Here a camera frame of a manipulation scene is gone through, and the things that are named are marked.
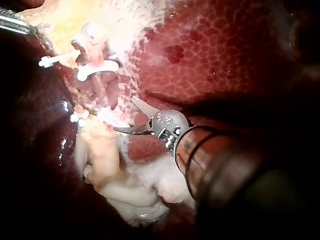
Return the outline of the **right arm instrument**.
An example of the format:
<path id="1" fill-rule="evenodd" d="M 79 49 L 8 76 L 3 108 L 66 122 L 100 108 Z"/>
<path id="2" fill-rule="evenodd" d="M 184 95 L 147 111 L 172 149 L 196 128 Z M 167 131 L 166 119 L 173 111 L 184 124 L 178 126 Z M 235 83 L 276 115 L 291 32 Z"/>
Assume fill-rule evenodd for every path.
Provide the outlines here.
<path id="1" fill-rule="evenodd" d="M 191 123 L 181 112 L 163 109 L 149 119 L 147 127 L 169 151 L 174 151 L 178 140 L 191 127 Z"/>

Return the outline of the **left arm instrument jaw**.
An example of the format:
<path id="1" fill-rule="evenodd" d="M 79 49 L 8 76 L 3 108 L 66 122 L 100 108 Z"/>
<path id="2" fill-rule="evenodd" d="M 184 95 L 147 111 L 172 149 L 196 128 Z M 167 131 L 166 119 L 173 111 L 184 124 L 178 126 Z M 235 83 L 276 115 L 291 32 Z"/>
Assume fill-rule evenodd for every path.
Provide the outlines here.
<path id="1" fill-rule="evenodd" d="M 22 20 L 12 10 L 0 8 L 0 29 L 20 35 L 36 35 L 38 30 L 35 26 Z"/>

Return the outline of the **right arm instrument jaw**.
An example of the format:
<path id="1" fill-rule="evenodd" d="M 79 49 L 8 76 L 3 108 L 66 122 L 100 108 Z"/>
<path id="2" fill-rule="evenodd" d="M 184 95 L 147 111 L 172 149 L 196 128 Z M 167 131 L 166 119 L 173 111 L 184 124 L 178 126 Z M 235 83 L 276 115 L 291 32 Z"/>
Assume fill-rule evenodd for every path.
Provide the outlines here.
<path id="1" fill-rule="evenodd" d="M 155 114 L 157 114 L 159 112 L 159 110 L 153 106 L 151 106 L 150 104 L 148 104 L 147 102 L 141 100 L 140 98 L 133 96 L 131 98 L 131 101 L 137 106 L 138 109 L 140 109 L 147 118 L 151 118 L 153 117 Z"/>
<path id="2" fill-rule="evenodd" d="M 113 130 L 128 135 L 151 135 L 152 131 L 146 125 L 132 127 L 113 127 Z"/>

